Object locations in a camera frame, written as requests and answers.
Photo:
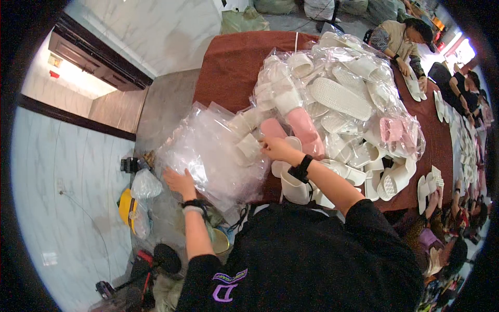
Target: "purple logo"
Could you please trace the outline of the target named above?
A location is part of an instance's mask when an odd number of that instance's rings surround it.
[[[237,273],[236,276],[234,276],[233,278],[231,278],[227,274],[216,273],[213,276],[212,280],[219,280],[219,281],[224,282],[225,284],[232,284],[234,282],[237,282],[237,281],[242,280],[243,278],[245,278],[246,274],[248,274],[248,269]]]
[[[233,298],[229,298],[229,296],[231,295],[232,289],[234,289],[234,287],[236,287],[237,285],[238,284],[218,285],[217,288],[215,289],[215,291],[213,292],[213,299],[215,299],[218,302],[231,302]],[[220,292],[220,290],[222,288],[227,288],[227,291],[225,293],[225,297],[223,299],[218,297],[218,293]]]

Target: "cable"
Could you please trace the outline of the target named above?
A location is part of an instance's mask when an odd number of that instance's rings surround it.
[[[80,204],[78,204],[77,201],[75,201],[71,196],[66,195],[66,193],[64,193],[62,191],[60,191],[59,194],[66,196],[71,201],[73,201],[78,207],[80,207],[83,210],[83,212],[90,218],[90,220],[92,220],[93,225],[99,231],[100,238],[102,238],[102,242],[104,243],[104,248],[106,249],[106,254],[107,254],[107,268],[109,269],[109,282],[111,282],[111,265],[109,264],[109,252],[107,251],[106,241],[104,240],[104,236],[102,236],[102,233],[100,232],[99,227],[97,226],[97,224],[95,223],[95,221],[93,220],[93,218],[88,214],[88,212],[86,212],[86,210]]]
[[[333,0],[329,0],[329,2],[326,4],[326,6],[325,6],[325,7],[323,7],[323,8],[322,8],[322,10],[320,10],[320,12],[319,12],[319,13],[317,13],[317,15],[316,15],[313,19],[309,20],[308,22],[306,22],[306,23],[305,23],[305,24],[303,24],[302,26],[300,26],[300,27],[298,27],[298,28],[295,28],[295,29],[292,29],[292,30],[290,30],[290,31],[295,31],[295,30],[298,30],[298,29],[300,29],[300,28],[302,28],[302,27],[304,27],[304,26],[308,25],[310,22],[314,21],[314,20],[315,20],[315,19],[319,16],[319,14],[321,14],[321,13],[322,13],[322,11],[324,11],[324,10],[327,8],[327,6],[328,6],[329,4],[331,4],[331,2],[333,2]]]

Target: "wrist strap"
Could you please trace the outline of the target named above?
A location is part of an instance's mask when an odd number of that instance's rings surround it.
[[[308,183],[307,168],[312,160],[313,160],[312,156],[305,155],[305,157],[301,161],[300,165],[298,165],[298,167],[291,167],[287,172],[296,179],[300,180],[301,182]]]
[[[208,219],[208,212],[206,211],[206,203],[203,200],[200,200],[200,199],[188,200],[182,204],[182,208],[184,209],[184,215],[187,211],[190,211],[190,210],[196,210],[196,211],[201,210],[199,212],[203,216],[203,219],[205,219],[205,220]]]

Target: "brown tablecloth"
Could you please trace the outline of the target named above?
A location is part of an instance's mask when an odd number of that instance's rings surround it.
[[[248,107],[248,97],[253,92],[263,60],[274,47],[282,51],[294,51],[295,36],[295,32],[289,31],[249,31],[216,36],[203,59],[194,101],[206,106],[213,101],[233,113]],[[318,37],[300,33],[297,49],[310,49],[310,41],[318,41]],[[393,71],[402,101],[421,124],[426,138],[426,151],[417,163],[416,174],[409,185],[389,202],[378,200],[375,205],[381,211],[417,207],[418,179],[428,174],[432,165],[442,171],[446,183],[444,203],[448,203],[454,189],[452,143],[449,125],[441,123],[437,117],[433,90],[438,90],[438,87],[428,82],[428,100],[416,102],[409,94],[400,71],[396,68]],[[263,188],[263,200],[278,201],[280,190],[280,180],[269,173]]]

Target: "black wristband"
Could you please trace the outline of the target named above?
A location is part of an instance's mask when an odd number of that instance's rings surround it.
[[[203,210],[203,218],[205,220],[208,219],[208,212],[206,211],[206,202],[200,199],[188,200],[182,204],[182,209],[187,206],[199,207]]]
[[[308,165],[310,165],[310,162],[313,160],[313,157],[310,155],[305,155],[301,163],[297,167],[291,167],[287,172],[295,177],[296,179],[300,180],[303,183],[308,183]]]

